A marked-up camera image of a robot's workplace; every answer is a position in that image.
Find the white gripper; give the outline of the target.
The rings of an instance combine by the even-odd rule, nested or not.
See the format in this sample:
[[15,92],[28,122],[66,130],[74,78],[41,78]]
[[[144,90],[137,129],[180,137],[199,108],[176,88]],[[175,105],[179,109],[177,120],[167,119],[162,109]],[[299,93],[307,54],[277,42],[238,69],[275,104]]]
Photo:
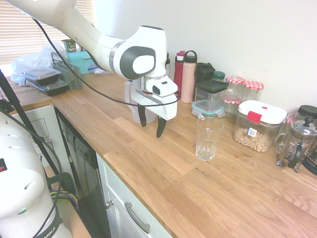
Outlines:
[[138,115],[142,127],[147,125],[145,109],[158,115],[157,138],[160,138],[166,126],[166,121],[177,115],[177,98],[175,94],[160,97],[156,94],[147,95],[138,87],[137,83],[131,85],[131,97],[138,103]]

